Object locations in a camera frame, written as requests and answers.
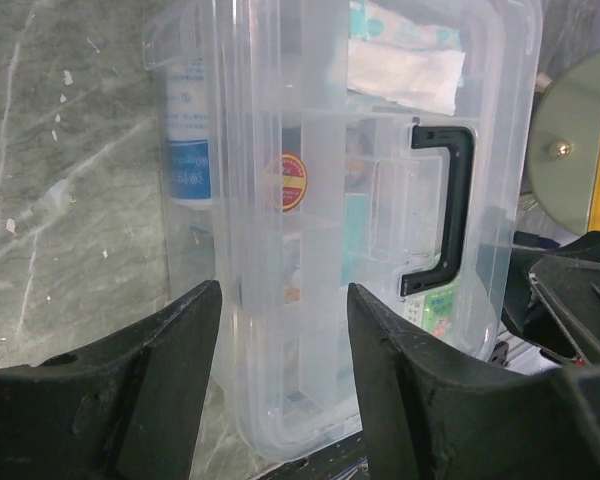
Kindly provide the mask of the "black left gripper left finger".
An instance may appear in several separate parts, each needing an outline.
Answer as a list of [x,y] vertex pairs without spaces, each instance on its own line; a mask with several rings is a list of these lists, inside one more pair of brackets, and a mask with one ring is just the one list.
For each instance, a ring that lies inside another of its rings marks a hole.
[[38,366],[0,369],[0,479],[185,479],[222,308],[206,281]]

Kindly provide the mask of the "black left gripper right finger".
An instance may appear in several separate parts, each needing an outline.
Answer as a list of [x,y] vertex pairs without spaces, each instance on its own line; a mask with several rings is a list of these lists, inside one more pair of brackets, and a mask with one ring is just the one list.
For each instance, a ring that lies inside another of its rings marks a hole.
[[600,479],[600,366],[523,375],[473,358],[347,295],[374,479]]

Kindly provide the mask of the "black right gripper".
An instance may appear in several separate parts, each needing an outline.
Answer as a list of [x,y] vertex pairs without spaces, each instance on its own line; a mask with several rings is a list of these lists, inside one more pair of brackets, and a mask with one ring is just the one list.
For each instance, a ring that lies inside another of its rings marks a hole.
[[515,245],[501,319],[559,364],[600,365],[600,232],[554,249]]

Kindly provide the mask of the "green ointment sachet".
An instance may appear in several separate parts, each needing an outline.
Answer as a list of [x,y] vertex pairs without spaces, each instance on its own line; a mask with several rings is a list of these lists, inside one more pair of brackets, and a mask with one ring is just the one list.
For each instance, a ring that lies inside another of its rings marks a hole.
[[456,289],[448,287],[420,296],[409,297],[405,318],[438,339],[448,336],[452,328]]

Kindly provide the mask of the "white teal swab packet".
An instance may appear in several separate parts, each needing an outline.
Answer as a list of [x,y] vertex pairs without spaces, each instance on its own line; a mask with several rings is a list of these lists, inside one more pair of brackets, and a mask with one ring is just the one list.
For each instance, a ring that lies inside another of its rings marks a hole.
[[350,1],[350,36],[408,50],[461,51],[458,30],[417,24],[371,1]]

